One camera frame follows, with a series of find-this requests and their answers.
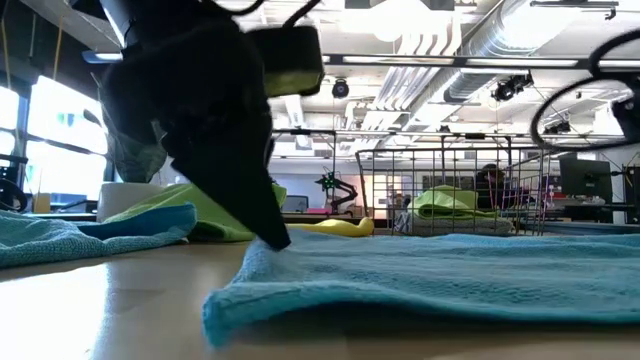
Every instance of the cable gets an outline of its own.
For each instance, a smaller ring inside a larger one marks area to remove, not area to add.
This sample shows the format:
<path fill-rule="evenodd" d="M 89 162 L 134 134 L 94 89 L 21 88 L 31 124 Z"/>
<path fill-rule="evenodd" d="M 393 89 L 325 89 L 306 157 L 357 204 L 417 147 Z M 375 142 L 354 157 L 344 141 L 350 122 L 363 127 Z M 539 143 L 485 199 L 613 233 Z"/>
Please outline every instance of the cable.
<path fill-rule="evenodd" d="M 638 157 L 638 155 L 640 155 L 640 151 L 639 151 L 639 152 L 636 152 L 636 153 L 633 155 L 633 157 L 631 158 L 631 160 L 629 160 L 629 162 L 627 163 L 627 165 L 626 165 L 625 167 L 629 167 L 629 165 L 631 165 L 631 163 L 633 162 L 633 160 L 635 160 L 635 159 Z"/>
<path fill-rule="evenodd" d="M 4 19 L 0 20 L 0 30 L 2 30 L 2 48 L 4 52 L 4 67 L 7 73 L 7 88 L 11 90 L 11 69 L 9 68 L 9 44 L 7 43 L 7 30 L 4 26 Z"/>
<path fill-rule="evenodd" d="M 611 160 L 611 159 L 610 159 L 610 158 L 609 158 L 605 153 L 601 152 L 601 153 L 599 153 L 599 154 L 600 154 L 603 158 L 605 158 L 608 162 L 610 162 L 613 166 L 615 166 L 615 167 L 616 167 L 616 169 L 620 170 L 620 174 L 621 174 L 621 175 L 624 175 L 624 179 L 627 181 L 627 183 L 629 184 L 629 186 L 630 186 L 631 188 L 633 188 L 633 184 L 631 183 L 631 179 L 629 179 L 629 175 L 627 175 L 626 171 L 624 171 L 624 169 L 623 169 L 620 165 L 616 164 L 616 163 L 615 163 L 615 161 Z"/>
<path fill-rule="evenodd" d="M 60 45 L 62 44 L 62 19 L 60 16 L 60 23 L 58 24 L 58 40 L 56 42 L 56 55 L 53 59 L 53 81 L 56 80 L 56 75 L 58 75 L 58 63 L 60 62 Z"/>
<path fill-rule="evenodd" d="M 536 86 L 534 86 L 533 88 L 538 92 L 538 95 L 540 95 L 540 97 L 542 98 L 542 100 L 544 100 L 544 101 L 548 101 L 548 100 L 547 100 L 547 97 L 546 97 L 546 96 L 544 96 L 544 94 L 542 94 L 542 92 L 541 92 L 541 91 L 540 91 Z M 553 107 L 553 105 L 551 105 L 551 104 L 550 104 L 550 105 L 549 105 L 549 107 L 550 107 L 550 108 L 551 108 L 551 109 L 556 113 L 556 115 L 557 115 L 558 117 L 560 117 L 560 119 L 561 119 L 561 120 L 566 120 L 566 119 L 562 116 L 562 114 L 560 114 L 560 112 L 559 112 L 558 110 L 556 110 L 556 108 L 555 108 L 555 107 Z M 571 124 L 569 124 L 569 127 L 571 128 L 571 130 L 573 130 L 574 132 L 578 133 L 578 135 L 580 135 L 580 136 L 584 136 L 584 141 L 585 141 L 587 144 L 589 144 L 590 146 L 593 146 L 593 143 L 592 143 L 592 142 L 590 142 L 590 141 L 586 138 L 586 136 L 585 136 L 586 134 L 580 134 L 580 132 L 579 132 L 578 130 L 576 130 L 576 128 L 575 128 L 575 127 L 573 127 L 573 125 L 571 125 Z M 631 159 L 631 161 L 633 161 L 633 160 L 635 159 L 635 157 L 636 157 L 638 154 L 640 154 L 640 153 L 636 153 L 636 155 L 634 155 L 634 157 Z M 622 172 L 622 173 L 624 174 L 624 170 L 622 169 L 622 167 L 620 167 L 620 166 L 619 166 L 618 164 L 616 164 L 613 160 L 611 160 L 611 159 L 610 159 L 610 158 L 609 158 L 605 153 L 600 152 L 600 155 L 602 155 L 602 157 L 604 157 L 605 159 L 607 159 L 607 161 L 609 161 L 611 164 L 613 164 L 613 166 L 615 166 L 618 170 L 620 170 L 620 172 Z M 629 186 L 631 186 L 631 187 L 633 188 L 633 184 L 631 183 L 631 180 L 629 179 L 629 176 L 627 176 L 626 174 L 625 174 L 625 180 L 627 180 L 627 183 L 629 183 Z"/>
<path fill-rule="evenodd" d="M 322 1 L 322 0 L 310 0 L 303 7 L 298 9 L 298 11 L 294 12 L 293 15 L 291 15 L 291 17 L 287 21 L 284 22 L 282 27 L 293 27 L 293 26 L 295 26 L 296 23 L 298 22 L 298 20 L 302 19 L 305 15 L 307 15 L 309 13 L 309 11 L 311 11 L 311 9 L 313 9 L 314 7 L 316 7 L 316 5 L 318 5 L 320 3 L 320 1 Z"/>
<path fill-rule="evenodd" d="M 6 204 L 0 199 L 0 210 L 22 212 L 27 208 L 27 196 L 14 182 L 0 179 L 0 189 L 2 189 L 2 194 L 9 194 L 9 198 L 15 198 L 19 203 L 18 207 L 15 207 L 13 204 Z"/>
<path fill-rule="evenodd" d="M 640 91 L 640 88 L 638 85 L 640 85 L 637 81 L 637 77 L 638 74 L 637 73 L 633 73 L 633 72 L 619 72 L 619 73 L 604 73 L 602 72 L 602 69 L 600 68 L 600 60 L 602 60 L 602 58 L 608 54 L 611 50 L 615 49 L 616 47 L 626 44 L 628 42 L 631 42 L 633 40 L 638 40 L 640 39 L 640 29 L 638 30 L 634 30 L 631 32 L 628 32 L 626 34 L 622 34 L 620 36 L 617 36 L 609 41 L 607 41 L 606 43 L 604 43 L 603 45 L 601 45 L 600 47 L 598 47 L 593 53 L 591 53 L 591 55 L 589 56 L 589 71 L 591 72 L 591 77 L 590 78 L 586 78 L 583 80 L 580 80 L 572 85 L 569 85 L 563 89 L 561 89 L 559 92 L 555 93 L 553 96 L 551 96 L 536 112 L 536 114 L 533 116 L 533 119 L 531 120 L 531 126 L 529 129 L 529 132 L 531 134 L 531 139 L 540 147 L 543 149 L 549 149 L 549 150 L 555 150 L 555 151 L 595 151 L 595 150 L 604 150 L 604 149 L 610 149 L 610 148 L 614 148 L 614 147 L 619 147 L 619 146 L 625 146 L 625 145 L 631 145 L 631 144 L 636 144 L 639 143 L 640 140 L 629 140 L 629 139 L 625 139 L 625 140 L 621 140 L 621 141 L 615 141 L 615 142 L 606 142 L 606 143 L 599 143 L 599 144 L 589 144 L 589 146 L 559 146 L 556 144 L 551 144 L 546 142 L 542 136 L 540 136 L 540 133 L 538 131 L 538 125 L 540 123 L 540 121 L 542 120 L 542 117 L 544 116 L 544 113 L 546 112 L 546 110 L 548 108 L 553 108 L 553 103 L 556 102 L 556 100 L 558 100 L 559 98 L 561 98 L 562 96 L 582 87 L 585 85 L 589 85 L 595 82 L 599 82 L 599 81 L 619 81 L 622 82 L 623 84 L 627 85 L 631 90 L 635 91 L 636 89 L 638 89 Z"/>

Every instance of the light blue towel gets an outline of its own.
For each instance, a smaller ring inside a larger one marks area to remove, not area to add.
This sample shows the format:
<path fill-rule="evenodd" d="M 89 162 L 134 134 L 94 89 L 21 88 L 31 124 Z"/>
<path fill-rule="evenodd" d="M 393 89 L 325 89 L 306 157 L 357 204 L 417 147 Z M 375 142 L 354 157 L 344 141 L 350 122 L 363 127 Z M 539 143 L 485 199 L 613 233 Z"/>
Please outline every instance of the light blue towel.
<path fill-rule="evenodd" d="M 640 235 L 496 238 L 291 231 L 293 244 L 252 243 L 242 268 L 203 307 L 214 346 L 287 311 L 355 302 L 476 319 L 640 323 Z"/>
<path fill-rule="evenodd" d="M 191 204 L 108 224 L 41 220 L 0 211 L 0 269 L 166 246 L 181 241 L 195 225 Z"/>

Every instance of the metal wire rack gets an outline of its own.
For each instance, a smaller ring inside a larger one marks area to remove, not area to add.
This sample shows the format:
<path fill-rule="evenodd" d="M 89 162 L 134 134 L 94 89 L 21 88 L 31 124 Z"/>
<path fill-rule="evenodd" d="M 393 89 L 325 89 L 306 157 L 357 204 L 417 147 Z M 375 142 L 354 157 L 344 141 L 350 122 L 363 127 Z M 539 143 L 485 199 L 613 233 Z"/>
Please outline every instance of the metal wire rack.
<path fill-rule="evenodd" d="M 559 180 L 554 154 L 511 143 L 361 150 L 356 159 L 365 213 L 386 224 L 379 235 L 543 235 Z"/>

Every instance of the table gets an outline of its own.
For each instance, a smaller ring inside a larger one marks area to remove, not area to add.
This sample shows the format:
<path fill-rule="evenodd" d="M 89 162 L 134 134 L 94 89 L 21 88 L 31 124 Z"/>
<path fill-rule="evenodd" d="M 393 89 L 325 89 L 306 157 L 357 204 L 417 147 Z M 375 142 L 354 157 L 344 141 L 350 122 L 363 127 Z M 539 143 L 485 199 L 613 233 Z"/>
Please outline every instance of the table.
<path fill-rule="evenodd" d="M 640 357 L 640 328 L 431 324 L 405 333 L 319 312 L 201 335 L 205 296 L 227 284 L 246 244 L 179 245 L 0 271 L 0 359 L 592 360 Z M 379 316 L 395 317 L 386 312 Z"/>
<path fill-rule="evenodd" d="M 534 226 L 525 226 L 527 230 L 537 230 Z M 593 222 L 547 221 L 542 227 L 544 233 L 565 235 L 624 235 L 640 233 L 638 225 L 615 225 Z"/>
<path fill-rule="evenodd" d="M 41 219 L 50 220 L 65 220 L 65 221 L 96 221 L 96 214 L 86 213 L 52 213 L 52 214 L 26 214 L 27 216 L 33 216 Z M 299 214 L 299 213 L 284 213 L 282 214 L 285 223 L 287 224 L 317 224 L 327 219 L 340 219 L 352 224 L 359 224 L 361 217 L 350 217 L 347 215 L 320 215 L 320 214 Z M 387 227 L 387 220 L 375 219 L 376 227 Z"/>

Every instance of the window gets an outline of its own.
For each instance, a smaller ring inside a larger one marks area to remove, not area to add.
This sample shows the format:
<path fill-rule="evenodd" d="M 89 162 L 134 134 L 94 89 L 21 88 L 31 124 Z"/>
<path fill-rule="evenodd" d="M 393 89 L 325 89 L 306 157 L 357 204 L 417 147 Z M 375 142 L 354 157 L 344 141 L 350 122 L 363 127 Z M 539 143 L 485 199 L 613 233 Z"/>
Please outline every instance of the window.
<path fill-rule="evenodd" d="M 99 102 L 46 77 L 38 78 L 27 122 L 25 192 L 49 193 L 52 205 L 98 199 L 107 165 L 102 156 L 107 153 L 107 140 L 100 125 L 84 118 L 85 110 L 102 121 Z"/>
<path fill-rule="evenodd" d="M 18 122 L 18 94 L 0 87 L 0 128 L 13 130 Z"/>
<path fill-rule="evenodd" d="M 9 155 L 13 151 L 16 139 L 11 133 L 0 131 L 0 154 Z M 6 160 L 0 160 L 0 166 L 9 166 Z"/>
<path fill-rule="evenodd" d="M 28 141 L 27 158 L 25 192 L 83 195 L 89 200 L 98 200 L 107 165 L 103 156 Z"/>
<path fill-rule="evenodd" d="M 27 131 L 43 139 L 106 154 L 107 140 L 104 131 L 99 125 L 84 118 L 85 110 L 102 119 L 99 102 L 40 76 L 31 92 Z"/>

